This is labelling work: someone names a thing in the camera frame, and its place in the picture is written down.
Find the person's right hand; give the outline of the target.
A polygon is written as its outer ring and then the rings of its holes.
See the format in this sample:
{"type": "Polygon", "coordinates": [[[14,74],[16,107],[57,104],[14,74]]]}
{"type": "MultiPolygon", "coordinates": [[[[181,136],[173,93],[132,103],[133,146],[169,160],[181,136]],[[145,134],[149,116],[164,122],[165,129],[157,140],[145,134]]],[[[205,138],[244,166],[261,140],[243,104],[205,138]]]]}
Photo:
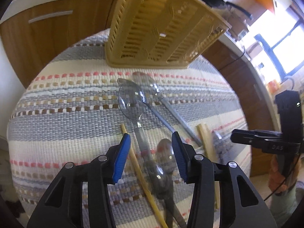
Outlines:
{"type": "Polygon", "coordinates": [[[293,173],[291,174],[291,179],[289,181],[289,184],[284,183],[280,186],[280,184],[285,180],[285,177],[279,172],[277,157],[273,155],[271,159],[271,168],[269,170],[269,175],[268,175],[269,189],[275,194],[285,192],[288,189],[290,189],[297,182],[300,167],[301,167],[301,162],[298,161],[294,168],[293,173]]]}

